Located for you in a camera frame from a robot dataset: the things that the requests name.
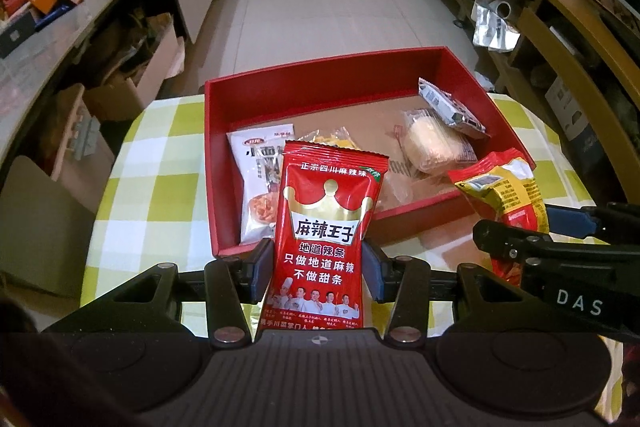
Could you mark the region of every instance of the table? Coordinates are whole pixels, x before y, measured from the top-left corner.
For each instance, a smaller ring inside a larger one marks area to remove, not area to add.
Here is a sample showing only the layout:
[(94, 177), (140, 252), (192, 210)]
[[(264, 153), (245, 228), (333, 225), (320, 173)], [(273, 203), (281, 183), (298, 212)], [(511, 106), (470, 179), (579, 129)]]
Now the table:
[[(562, 155), (558, 135), (508, 96), (491, 97), (537, 163), (536, 180), (545, 202), (594, 204)], [(490, 267), (487, 254), (476, 249), (471, 238), (477, 219), (468, 216), (384, 250), (389, 256), (424, 259), (439, 270), (455, 270), (465, 261)], [(134, 121), (115, 161), (96, 216), (81, 304), (154, 264), (171, 261), (181, 271), (190, 271), (202, 269), (211, 260), (204, 176), (204, 96), (156, 100)], [(391, 305), (373, 303), (365, 285), (363, 294), (365, 326), (384, 330)], [(244, 311), (255, 332), (260, 305), (244, 306)], [(185, 303), (182, 322), (196, 335), (207, 336), (203, 303)], [(441, 334), (451, 323), (450, 304), (434, 303), (430, 335)], [(622, 400), (622, 345), (607, 341), (607, 346), (615, 370), (599, 411), (611, 420), (618, 415)]]

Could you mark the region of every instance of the tile floor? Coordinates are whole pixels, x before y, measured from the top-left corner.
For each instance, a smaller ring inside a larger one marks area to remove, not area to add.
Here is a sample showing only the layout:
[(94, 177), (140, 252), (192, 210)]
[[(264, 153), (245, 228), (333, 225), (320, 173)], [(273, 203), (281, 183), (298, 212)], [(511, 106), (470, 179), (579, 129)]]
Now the tile floor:
[(448, 46), (470, 69), (478, 55), (442, 0), (215, 0), (180, 83), (294, 62), (415, 46)]

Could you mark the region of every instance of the snack bag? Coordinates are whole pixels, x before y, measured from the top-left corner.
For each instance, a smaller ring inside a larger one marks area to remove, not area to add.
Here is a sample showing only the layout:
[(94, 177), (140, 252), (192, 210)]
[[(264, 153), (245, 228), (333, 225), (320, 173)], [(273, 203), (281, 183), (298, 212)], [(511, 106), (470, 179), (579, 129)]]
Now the snack bag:
[(240, 243), (273, 237), (282, 152), (285, 139), (293, 137), (293, 125), (246, 129), (226, 136), (244, 182)]
[(453, 98), (451, 93), (437, 88), (423, 78), (418, 79), (418, 92), (447, 126), (471, 138), (488, 136), (478, 118), (460, 100)]
[(465, 136), (442, 123), (432, 109), (404, 111), (402, 151), (418, 171), (438, 176), (478, 161)]
[[(510, 227), (549, 232), (540, 189), (517, 149), (492, 152), (466, 169), (449, 171), (449, 178), (467, 196), (490, 206), (497, 220)], [(492, 265), (498, 276), (520, 284), (522, 270), (517, 263), (492, 259)]]
[(353, 142), (349, 132), (344, 126), (331, 131), (316, 129), (315, 131), (311, 131), (309, 134), (305, 134), (305, 136), (301, 136), (298, 140), (323, 143), (333, 147), (343, 147), (344, 149), (360, 150), (360, 147)]
[(275, 265), (259, 329), (362, 327), (361, 243), (386, 156), (287, 141)]

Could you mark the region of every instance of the white snack bag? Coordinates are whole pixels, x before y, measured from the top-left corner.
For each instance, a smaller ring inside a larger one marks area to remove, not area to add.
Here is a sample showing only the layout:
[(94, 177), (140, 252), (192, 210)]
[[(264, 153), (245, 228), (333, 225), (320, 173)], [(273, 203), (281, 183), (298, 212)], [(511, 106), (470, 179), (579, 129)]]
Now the white snack bag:
[(273, 125), (226, 134), (242, 175), (240, 243), (273, 237), (278, 211), (282, 150), (293, 139), (293, 125)]

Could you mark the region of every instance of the red box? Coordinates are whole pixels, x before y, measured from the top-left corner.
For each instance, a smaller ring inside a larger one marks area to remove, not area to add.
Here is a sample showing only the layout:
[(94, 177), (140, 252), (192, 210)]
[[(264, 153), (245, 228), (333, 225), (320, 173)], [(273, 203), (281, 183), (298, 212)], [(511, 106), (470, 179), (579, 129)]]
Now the red box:
[[(238, 255), (242, 178), (226, 133), (282, 118), (417, 94), (418, 78), (453, 94), (486, 126), (473, 140), (478, 158), (510, 147), (535, 167), (513, 129), (475, 78), (447, 48), (345, 55), (286, 64), (210, 80), (205, 84), (205, 169), (214, 255)], [(384, 245), (473, 213), (453, 188), (433, 198), (377, 212), (367, 237)]]

